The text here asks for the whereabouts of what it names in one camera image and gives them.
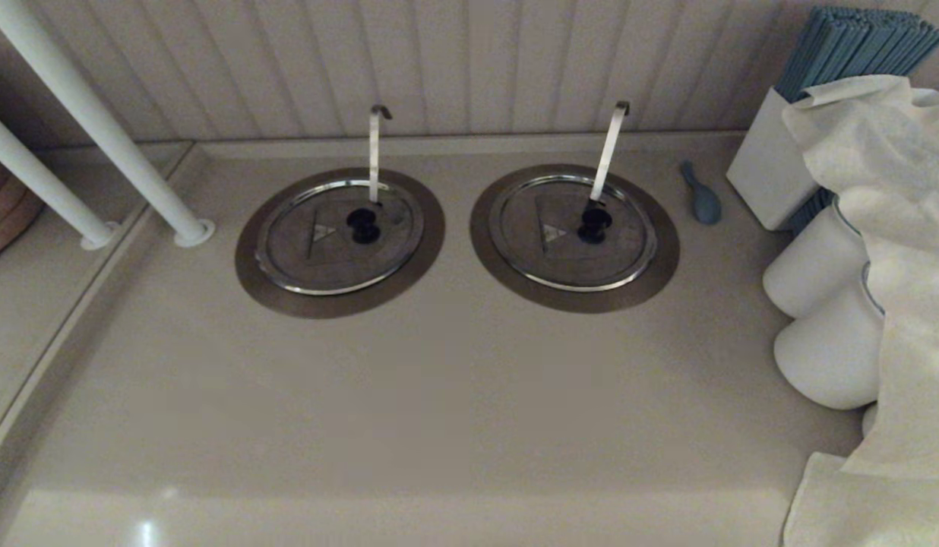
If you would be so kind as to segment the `blue ribbed paper stack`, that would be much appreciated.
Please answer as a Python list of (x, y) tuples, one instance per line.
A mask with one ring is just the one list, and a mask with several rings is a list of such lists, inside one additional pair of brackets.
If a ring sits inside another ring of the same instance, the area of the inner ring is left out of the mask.
[(824, 188), (819, 188), (814, 191), (814, 193), (790, 216), (788, 221), (789, 231), (792, 232), (794, 236), (799, 235), (821, 211), (830, 207), (834, 201), (836, 201), (834, 191)]

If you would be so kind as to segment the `white rectangular holder box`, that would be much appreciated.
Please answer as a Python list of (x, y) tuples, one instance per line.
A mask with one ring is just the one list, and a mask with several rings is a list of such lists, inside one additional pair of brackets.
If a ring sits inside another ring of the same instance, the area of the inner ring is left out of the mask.
[(726, 177), (763, 228), (788, 231), (819, 185), (783, 121), (789, 107), (769, 87)]

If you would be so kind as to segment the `stainless steel pot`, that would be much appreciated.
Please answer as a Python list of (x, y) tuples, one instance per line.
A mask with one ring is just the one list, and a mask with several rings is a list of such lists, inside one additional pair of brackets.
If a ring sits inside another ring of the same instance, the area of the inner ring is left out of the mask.
[(411, 184), (357, 169), (304, 178), (271, 198), (253, 228), (255, 266), (297, 295), (334, 297), (383, 283), (428, 233), (430, 207)]

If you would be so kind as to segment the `steel hinged lid black knob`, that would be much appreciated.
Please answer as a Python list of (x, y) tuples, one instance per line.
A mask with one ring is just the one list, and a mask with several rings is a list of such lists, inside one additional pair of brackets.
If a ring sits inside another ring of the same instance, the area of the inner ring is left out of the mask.
[(483, 219), (498, 256), (526, 280), (568, 293), (604, 293), (639, 280), (659, 253), (646, 194), (593, 173), (540, 166), (496, 185)]

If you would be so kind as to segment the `white paper cup stack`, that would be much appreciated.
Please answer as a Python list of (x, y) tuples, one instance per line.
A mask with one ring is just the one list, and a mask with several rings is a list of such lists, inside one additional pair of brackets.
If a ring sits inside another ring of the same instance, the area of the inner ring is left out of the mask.
[(802, 318), (868, 263), (858, 229), (835, 197), (766, 267), (762, 283), (770, 301), (790, 318)]
[(809, 314), (776, 336), (773, 353), (782, 376), (803, 396), (831, 409), (875, 402), (885, 308), (869, 287), (871, 263)]

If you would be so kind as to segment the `white woven cloth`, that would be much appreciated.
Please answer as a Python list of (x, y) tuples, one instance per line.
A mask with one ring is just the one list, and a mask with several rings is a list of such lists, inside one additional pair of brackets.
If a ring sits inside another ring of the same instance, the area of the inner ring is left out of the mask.
[(782, 120), (865, 240), (886, 312), (873, 425), (848, 457), (809, 458), (782, 547), (939, 547), (939, 91), (848, 77)]

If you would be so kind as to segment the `thick white pole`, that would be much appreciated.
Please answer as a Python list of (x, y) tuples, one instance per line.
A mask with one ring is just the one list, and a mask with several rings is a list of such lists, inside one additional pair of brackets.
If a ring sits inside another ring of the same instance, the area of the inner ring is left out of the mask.
[(0, 163), (83, 236), (83, 249), (101, 249), (115, 238), (118, 224), (102, 221), (1, 120)]
[(0, 0), (0, 31), (144, 200), (174, 229), (176, 245), (195, 247), (211, 238), (215, 224), (196, 217), (166, 184), (24, 0)]

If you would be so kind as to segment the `blue plastic spoon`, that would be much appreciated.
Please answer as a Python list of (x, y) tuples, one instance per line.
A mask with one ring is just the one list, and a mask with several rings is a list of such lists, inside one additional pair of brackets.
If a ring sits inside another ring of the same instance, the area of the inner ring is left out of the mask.
[(722, 202), (709, 186), (698, 179), (693, 163), (690, 160), (679, 163), (679, 173), (691, 190), (693, 217), (706, 226), (722, 221)]

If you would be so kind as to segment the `blue stick bundle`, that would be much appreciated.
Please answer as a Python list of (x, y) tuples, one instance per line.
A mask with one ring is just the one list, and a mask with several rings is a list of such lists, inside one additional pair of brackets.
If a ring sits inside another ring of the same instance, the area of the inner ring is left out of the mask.
[(773, 90), (796, 103), (845, 77), (907, 77), (936, 49), (939, 27), (910, 11), (814, 6)]

